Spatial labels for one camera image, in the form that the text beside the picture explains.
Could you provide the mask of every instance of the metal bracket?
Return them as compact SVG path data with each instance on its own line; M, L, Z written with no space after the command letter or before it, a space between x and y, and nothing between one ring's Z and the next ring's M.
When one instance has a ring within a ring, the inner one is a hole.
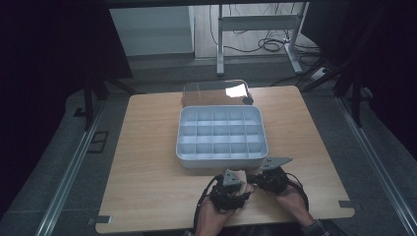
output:
M90 218L87 225L94 225L96 223L111 223L112 217L110 215L99 215L96 218Z
M351 201L339 201L339 205L341 208L354 208L355 210L362 210L362 206L360 204L354 204Z
M261 170L272 170L292 160L291 157L267 157L264 159Z

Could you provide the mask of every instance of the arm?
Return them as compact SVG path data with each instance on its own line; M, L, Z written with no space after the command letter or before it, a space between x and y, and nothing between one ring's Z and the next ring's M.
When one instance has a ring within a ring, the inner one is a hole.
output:
M205 198L199 214L195 236L217 235L235 210L218 212L209 198Z
M287 188L279 195L274 195L278 204L293 216L301 225L302 231L306 236L329 236L329 232L323 227L321 221L316 221L307 211L304 200L297 190L292 186Z

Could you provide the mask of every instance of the plastic organizer box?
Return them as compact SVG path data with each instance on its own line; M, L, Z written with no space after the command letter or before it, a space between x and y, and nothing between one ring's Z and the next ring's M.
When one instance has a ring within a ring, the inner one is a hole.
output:
M176 151L186 168L259 167L268 153L261 111L252 105L185 107Z

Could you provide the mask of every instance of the dark background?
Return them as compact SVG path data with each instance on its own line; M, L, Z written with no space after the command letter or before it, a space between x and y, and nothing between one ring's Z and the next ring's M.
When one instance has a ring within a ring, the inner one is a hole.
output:
M99 75L132 75L105 5L10 1L0 11L3 214L58 128L67 97Z
M356 1L312 3L303 33L327 51L337 47L328 56L339 65L361 31L353 38L349 33L372 7ZM417 68L417 28L411 17L415 12L413 1L389 4L359 65L363 85L374 94L371 107L416 157L417 84L413 71ZM59 126L66 98L100 74L115 79L132 75L103 4L11 1L0 7L0 17L3 214Z

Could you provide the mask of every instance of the black curtain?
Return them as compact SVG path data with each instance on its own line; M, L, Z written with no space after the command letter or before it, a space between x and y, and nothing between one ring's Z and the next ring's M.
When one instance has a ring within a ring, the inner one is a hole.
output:
M132 74L101 1L9 1L0 7L0 211L25 184L86 78Z

